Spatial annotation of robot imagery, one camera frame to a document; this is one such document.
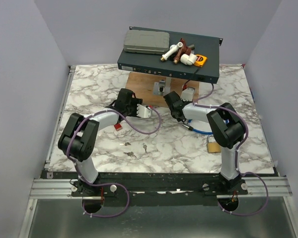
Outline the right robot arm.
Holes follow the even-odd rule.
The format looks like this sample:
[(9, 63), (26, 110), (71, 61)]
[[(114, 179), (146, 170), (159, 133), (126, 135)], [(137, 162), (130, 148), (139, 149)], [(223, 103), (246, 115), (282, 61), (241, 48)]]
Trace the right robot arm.
[(241, 180), (239, 173), (239, 148), (246, 141), (249, 131), (245, 120), (236, 112), (230, 103), (219, 106), (200, 105), (184, 102), (172, 91), (164, 96), (171, 116), (178, 122), (198, 120), (210, 125), (213, 137), (221, 148), (222, 166), (220, 171), (219, 190), (230, 194)]

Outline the white pvc elbow fitting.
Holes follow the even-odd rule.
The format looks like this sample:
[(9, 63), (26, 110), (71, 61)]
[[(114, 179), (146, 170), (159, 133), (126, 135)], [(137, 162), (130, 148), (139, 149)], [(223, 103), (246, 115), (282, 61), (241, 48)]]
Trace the white pvc elbow fitting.
[(184, 65), (193, 65), (196, 60), (197, 60), (197, 56), (195, 54), (183, 54), (180, 58), (180, 61), (184, 64)]

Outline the red cable padlock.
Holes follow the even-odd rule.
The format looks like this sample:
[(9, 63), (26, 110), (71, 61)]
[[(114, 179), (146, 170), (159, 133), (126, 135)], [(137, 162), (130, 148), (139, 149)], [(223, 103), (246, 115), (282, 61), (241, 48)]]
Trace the red cable padlock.
[(118, 122), (118, 123), (114, 124), (114, 128), (115, 128), (116, 131), (120, 131), (123, 127), (122, 127), (122, 125)]

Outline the brass padlock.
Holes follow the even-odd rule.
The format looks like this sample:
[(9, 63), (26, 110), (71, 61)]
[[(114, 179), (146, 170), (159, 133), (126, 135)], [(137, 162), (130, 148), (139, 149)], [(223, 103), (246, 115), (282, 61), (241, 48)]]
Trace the brass padlock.
[(216, 141), (211, 141), (214, 138), (213, 135), (208, 135), (207, 137), (207, 152), (210, 154), (220, 153), (221, 147)]

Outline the dark blue network switch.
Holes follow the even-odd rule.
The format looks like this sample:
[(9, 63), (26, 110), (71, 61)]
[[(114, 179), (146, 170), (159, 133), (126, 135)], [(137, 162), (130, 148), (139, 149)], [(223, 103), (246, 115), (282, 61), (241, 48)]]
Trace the dark blue network switch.
[(181, 62), (174, 64), (173, 57), (161, 61), (161, 55), (122, 51), (117, 61), (118, 68), (126, 71), (216, 84), (220, 76), (220, 46), (223, 38), (174, 31), (168, 31), (168, 33), (170, 45), (177, 44), (182, 38), (187, 45), (194, 45), (194, 53), (207, 58), (204, 65), (196, 67)]

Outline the wooden base board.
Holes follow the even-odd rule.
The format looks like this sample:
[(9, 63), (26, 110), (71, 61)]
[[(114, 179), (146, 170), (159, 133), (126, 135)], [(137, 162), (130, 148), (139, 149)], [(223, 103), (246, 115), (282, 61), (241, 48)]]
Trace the wooden base board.
[(156, 95), (154, 92), (154, 84), (158, 84), (161, 80), (170, 82), (170, 90), (175, 91), (179, 96), (182, 92), (185, 79), (171, 78), (159, 75), (144, 74), (139, 72), (130, 72), (125, 88), (132, 90), (137, 98), (143, 100), (143, 104), (167, 108), (167, 104), (162, 95)]

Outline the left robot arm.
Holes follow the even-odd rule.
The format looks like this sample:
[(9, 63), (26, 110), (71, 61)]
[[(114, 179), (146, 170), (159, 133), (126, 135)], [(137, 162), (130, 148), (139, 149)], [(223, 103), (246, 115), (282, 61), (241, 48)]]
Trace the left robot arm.
[(137, 117), (137, 107), (142, 103), (143, 99), (137, 98), (132, 90), (123, 88), (117, 99), (96, 115), (70, 115), (59, 138), (58, 148), (74, 163), (79, 179), (84, 181), (83, 190), (88, 195), (94, 196), (100, 191), (98, 171), (91, 158), (97, 133), (121, 122), (123, 117)]

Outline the blue cable lock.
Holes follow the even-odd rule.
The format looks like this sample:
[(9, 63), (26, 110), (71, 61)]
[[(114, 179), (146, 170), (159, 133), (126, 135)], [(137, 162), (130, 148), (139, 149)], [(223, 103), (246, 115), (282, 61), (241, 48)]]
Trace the blue cable lock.
[(202, 135), (213, 135), (212, 132), (201, 131), (201, 130), (198, 130), (198, 129), (193, 128), (193, 127), (190, 125), (190, 124), (191, 124), (191, 121), (192, 121), (191, 119), (185, 121), (184, 123), (182, 123), (182, 126), (183, 126), (184, 128), (186, 128), (187, 130), (189, 130), (189, 131), (193, 131), (193, 132), (198, 133), (198, 134), (202, 134)]

